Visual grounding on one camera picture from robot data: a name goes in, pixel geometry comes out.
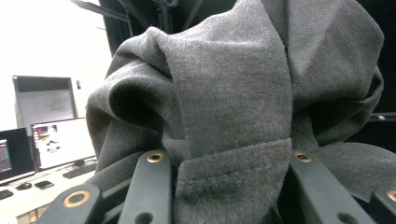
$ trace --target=computer monitor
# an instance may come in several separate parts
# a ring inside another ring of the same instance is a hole
[[[32,124],[35,160],[39,171],[95,157],[85,119]]]
[[[25,128],[0,132],[0,184],[35,174]]]

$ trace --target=monitor stand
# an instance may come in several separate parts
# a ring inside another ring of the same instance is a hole
[[[79,175],[85,175],[89,172],[95,171],[97,166],[96,161],[85,161],[85,160],[79,160],[75,161],[75,163],[72,165],[72,170],[68,171],[67,173],[64,173],[63,176],[65,178],[74,178]]]

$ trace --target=white wall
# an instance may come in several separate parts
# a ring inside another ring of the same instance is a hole
[[[0,131],[17,128],[12,76],[71,77],[78,115],[111,61],[103,17],[67,0],[6,1],[0,7]],[[77,90],[80,80],[82,90]]]

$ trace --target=computer mouse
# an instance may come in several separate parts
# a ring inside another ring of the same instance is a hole
[[[31,183],[22,183],[19,186],[17,186],[17,190],[30,189],[31,187],[32,187]]]

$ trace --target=white monitor screen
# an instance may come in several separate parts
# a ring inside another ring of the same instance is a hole
[[[94,157],[85,119],[32,124],[39,169]]]

